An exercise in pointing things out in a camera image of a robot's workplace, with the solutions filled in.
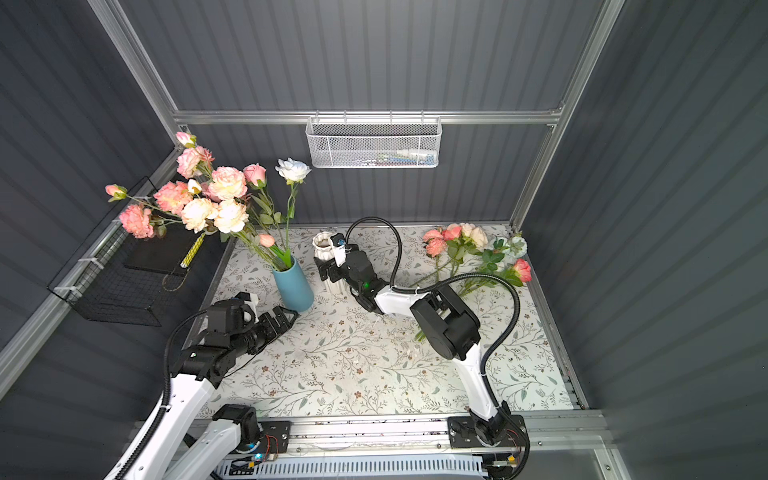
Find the white ribbed vase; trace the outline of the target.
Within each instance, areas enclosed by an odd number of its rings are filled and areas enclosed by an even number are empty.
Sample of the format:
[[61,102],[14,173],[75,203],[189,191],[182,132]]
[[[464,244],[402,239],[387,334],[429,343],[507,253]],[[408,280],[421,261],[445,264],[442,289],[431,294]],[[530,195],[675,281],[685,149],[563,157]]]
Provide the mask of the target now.
[[[329,260],[331,258],[334,258],[333,252],[332,252],[332,243],[331,238],[334,235],[333,232],[328,231],[321,231],[317,235],[313,237],[312,244],[314,247],[314,259],[319,258],[322,260]],[[332,284],[330,281],[322,281],[325,289],[328,293],[330,293],[333,296],[336,297],[343,297],[345,295],[344,293],[344,287],[346,285],[344,280],[341,280],[335,284]]]

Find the blue ceramic vase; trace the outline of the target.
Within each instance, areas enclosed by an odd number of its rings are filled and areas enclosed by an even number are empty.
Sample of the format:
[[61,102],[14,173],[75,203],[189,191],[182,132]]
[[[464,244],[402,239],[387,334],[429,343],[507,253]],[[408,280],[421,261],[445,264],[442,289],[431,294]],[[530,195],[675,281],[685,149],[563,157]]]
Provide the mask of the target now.
[[272,275],[284,307],[299,313],[312,307],[314,293],[297,260],[288,270],[273,271]]

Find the white rose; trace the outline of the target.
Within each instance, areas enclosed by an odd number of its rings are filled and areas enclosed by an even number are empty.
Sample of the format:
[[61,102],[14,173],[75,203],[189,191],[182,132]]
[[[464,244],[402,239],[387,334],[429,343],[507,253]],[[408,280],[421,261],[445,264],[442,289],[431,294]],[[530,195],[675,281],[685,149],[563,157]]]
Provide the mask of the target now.
[[310,174],[311,168],[304,162],[287,158],[285,160],[279,159],[278,164],[275,167],[277,173],[285,180],[286,185],[289,187],[289,197],[286,203],[286,215],[285,215],[285,227],[284,227],[284,253],[282,254],[283,261],[287,269],[293,266],[292,253],[290,249],[290,224],[295,216],[296,201],[298,196],[299,186],[305,181],[306,177]]

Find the cream double peony stem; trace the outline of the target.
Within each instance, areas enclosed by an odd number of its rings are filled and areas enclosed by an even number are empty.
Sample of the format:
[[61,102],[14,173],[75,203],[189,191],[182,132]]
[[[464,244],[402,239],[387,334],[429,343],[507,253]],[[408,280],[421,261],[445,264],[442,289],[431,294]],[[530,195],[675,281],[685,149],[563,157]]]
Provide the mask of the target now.
[[238,200],[216,203],[207,198],[195,198],[182,208],[180,218],[185,228],[195,233],[215,230],[240,239],[275,271],[293,266],[290,253],[282,250],[274,237],[257,231],[250,222],[248,208]]

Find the single pink rose stem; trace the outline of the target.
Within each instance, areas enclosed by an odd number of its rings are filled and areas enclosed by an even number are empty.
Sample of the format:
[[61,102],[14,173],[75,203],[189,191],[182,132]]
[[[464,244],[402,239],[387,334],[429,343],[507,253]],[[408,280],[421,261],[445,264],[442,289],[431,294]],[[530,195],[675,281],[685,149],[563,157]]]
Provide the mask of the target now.
[[283,215],[267,189],[266,169],[260,164],[251,164],[245,167],[244,176],[249,188],[247,199],[255,245],[274,271],[286,271],[292,266],[292,260],[281,228]]

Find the pink peony stem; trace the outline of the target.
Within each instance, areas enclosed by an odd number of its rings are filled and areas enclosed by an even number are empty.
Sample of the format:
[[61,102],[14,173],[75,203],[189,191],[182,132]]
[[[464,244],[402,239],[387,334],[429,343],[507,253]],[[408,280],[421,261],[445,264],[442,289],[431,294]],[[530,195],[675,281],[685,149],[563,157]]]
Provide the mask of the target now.
[[211,180],[203,193],[210,199],[221,202],[243,198],[248,192],[244,173],[233,167],[219,167],[211,174]]

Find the pink spray rose stem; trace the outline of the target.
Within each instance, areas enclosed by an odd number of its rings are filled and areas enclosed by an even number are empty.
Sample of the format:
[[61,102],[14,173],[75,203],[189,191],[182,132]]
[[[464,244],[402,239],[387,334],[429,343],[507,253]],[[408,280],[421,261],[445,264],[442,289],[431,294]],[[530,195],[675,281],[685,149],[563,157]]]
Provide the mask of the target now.
[[130,196],[117,184],[105,187],[110,202],[130,201],[119,215],[123,229],[137,239],[163,238],[168,226],[180,224],[184,207],[194,199],[185,182],[168,182],[151,197]]

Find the pink multi-bloom rose stem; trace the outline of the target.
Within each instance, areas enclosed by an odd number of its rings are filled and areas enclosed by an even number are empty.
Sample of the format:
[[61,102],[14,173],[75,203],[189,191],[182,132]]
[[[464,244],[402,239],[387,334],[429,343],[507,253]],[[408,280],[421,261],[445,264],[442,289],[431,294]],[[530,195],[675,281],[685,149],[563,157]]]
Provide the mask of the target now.
[[184,147],[183,152],[177,157],[177,173],[186,179],[209,174],[212,171],[213,154],[198,144],[195,135],[178,131],[175,136]]

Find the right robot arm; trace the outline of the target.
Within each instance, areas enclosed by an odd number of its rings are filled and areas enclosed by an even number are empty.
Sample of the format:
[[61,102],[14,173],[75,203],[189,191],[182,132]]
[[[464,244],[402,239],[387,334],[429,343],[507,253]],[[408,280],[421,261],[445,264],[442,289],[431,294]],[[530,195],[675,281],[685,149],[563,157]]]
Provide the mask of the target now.
[[347,253],[343,262],[317,259],[315,264],[322,280],[345,282],[366,311],[414,319],[433,350],[455,365],[476,429],[491,432],[500,428],[504,414],[488,386],[479,318],[451,287],[473,278],[473,273],[423,289],[407,289],[393,287],[380,278],[362,251]]

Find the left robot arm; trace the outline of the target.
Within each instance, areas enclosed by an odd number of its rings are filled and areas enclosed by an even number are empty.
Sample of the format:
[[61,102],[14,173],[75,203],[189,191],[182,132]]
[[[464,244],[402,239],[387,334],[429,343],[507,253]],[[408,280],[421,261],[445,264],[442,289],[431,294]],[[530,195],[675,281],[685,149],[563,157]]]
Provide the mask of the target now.
[[249,295],[218,301],[190,316],[207,325],[201,339],[171,357],[163,353],[163,390],[158,403],[125,453],[109,471],[110,479],[218,479],[219,466],[233,456],[234,474],[286,453],[291,425],[259,420],[252,406],[226,404],[199,436],[190,434],[200,410],[217,392],[242,356],[256,357],[287,333],[298,312],[283,306],[258,315]]

